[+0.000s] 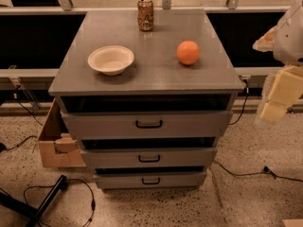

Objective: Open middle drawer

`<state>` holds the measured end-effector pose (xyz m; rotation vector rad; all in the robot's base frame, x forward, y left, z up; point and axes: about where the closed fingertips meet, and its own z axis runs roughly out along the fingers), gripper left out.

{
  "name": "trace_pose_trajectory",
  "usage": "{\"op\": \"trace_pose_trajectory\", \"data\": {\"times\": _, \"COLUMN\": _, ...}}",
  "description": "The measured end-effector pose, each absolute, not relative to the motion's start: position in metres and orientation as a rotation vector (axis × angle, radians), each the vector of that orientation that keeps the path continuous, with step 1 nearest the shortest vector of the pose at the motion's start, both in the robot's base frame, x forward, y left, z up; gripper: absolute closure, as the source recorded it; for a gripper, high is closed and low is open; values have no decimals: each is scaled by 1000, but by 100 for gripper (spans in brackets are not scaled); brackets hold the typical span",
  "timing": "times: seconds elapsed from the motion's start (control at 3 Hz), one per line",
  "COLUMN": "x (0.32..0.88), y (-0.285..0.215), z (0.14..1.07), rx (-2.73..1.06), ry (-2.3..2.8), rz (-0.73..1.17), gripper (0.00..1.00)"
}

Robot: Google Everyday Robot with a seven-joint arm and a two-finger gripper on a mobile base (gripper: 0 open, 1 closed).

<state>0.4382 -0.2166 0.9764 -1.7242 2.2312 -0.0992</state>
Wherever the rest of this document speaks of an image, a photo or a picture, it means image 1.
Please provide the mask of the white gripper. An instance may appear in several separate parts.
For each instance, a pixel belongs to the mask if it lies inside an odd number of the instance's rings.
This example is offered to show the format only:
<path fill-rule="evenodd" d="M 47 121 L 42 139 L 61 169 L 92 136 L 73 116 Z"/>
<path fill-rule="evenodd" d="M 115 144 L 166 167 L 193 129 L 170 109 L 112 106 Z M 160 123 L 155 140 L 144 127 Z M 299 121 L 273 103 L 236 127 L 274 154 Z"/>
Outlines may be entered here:
<path fill-rule="evenodd" d="M 303 69 L 298 66 L 287 66 L 280 70 L 264 104 L 259 118 L 268 123 L 281 120 L 286 109 L 293 106 L 303 95 Z"/>

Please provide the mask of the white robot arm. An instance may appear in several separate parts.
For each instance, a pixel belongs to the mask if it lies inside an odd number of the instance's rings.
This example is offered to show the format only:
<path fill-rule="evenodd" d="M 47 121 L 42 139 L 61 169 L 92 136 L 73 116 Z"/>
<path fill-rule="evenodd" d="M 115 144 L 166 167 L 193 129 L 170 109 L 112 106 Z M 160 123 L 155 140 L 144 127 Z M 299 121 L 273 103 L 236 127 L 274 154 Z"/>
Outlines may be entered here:
<path fill-rule="evenodd" d="M 284 67 L 264 81 L 256 124 L 274 126 L 303 96 L 303 0 L 296 0 L 277 24 L 254 42 L 259 52 L 273 52 Z"/>

